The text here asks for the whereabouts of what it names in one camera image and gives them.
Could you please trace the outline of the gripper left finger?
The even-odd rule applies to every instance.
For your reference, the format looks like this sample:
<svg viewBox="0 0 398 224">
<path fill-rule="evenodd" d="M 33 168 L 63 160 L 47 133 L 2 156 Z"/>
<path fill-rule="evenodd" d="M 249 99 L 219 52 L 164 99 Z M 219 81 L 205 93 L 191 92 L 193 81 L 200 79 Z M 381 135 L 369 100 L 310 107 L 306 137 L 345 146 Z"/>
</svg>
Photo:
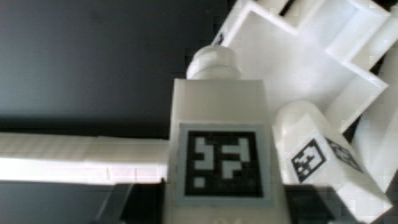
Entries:
<svg viewBox="0 0 398 224">
<path fill-rule="evenodd" d="M 118 184 L 106 197 L 95 224 L 164 224 L 166 181 Z"/>
</svg>

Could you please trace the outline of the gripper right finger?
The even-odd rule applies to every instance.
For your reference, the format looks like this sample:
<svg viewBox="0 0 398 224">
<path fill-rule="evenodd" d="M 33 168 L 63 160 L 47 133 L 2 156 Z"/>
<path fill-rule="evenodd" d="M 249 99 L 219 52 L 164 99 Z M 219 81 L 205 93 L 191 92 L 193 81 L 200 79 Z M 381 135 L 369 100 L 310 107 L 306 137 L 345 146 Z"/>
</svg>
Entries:
<svg viewBox="0 0 398 224">
<path fill-rule="evenodd" d="M 287 185 L 285 193 L 292 224 L 360 224 L 331 187 Z"/>
</svg>

